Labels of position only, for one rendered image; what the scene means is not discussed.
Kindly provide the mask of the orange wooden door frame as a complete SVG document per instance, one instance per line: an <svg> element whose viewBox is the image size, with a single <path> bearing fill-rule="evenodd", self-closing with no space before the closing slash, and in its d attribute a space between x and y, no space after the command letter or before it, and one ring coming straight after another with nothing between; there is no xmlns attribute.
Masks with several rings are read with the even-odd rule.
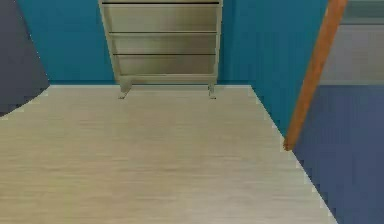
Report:
<svg viewBox="0 0 384 224"><path fill-rule="evenodd" d="M300 93L284 137L284 149L292 151L300 137L321 74L330 54L348 0L328 0L317 39L302 81Z"/></svg>

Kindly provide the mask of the beige chest of drawers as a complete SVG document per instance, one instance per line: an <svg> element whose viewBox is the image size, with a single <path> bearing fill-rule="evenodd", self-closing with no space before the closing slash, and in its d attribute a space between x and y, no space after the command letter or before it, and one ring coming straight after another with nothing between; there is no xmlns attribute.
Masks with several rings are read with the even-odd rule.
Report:
<svg viewBox="0 0 384 224"><path fill-rule="evenodd" d="M215 97L223 0L98 0L121 99L135 84L201 84Z"/></svg>

